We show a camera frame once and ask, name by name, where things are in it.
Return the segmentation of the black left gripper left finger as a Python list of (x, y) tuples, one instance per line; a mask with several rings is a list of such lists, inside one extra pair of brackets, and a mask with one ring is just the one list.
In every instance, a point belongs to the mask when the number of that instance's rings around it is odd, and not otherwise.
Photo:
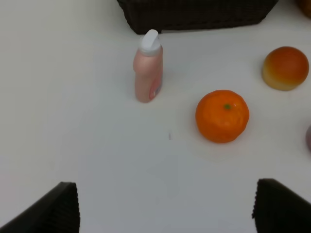
[(0, 228), (2, 233), (78, 233), (80, 209), (76, 183), (60, 182)]

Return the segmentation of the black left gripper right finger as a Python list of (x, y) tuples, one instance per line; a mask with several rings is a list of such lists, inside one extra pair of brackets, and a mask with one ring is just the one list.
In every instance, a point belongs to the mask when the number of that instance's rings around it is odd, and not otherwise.
[(258, 233), (309, 233), (311, 204), (275, 179), (259, 179), (252, 219)]

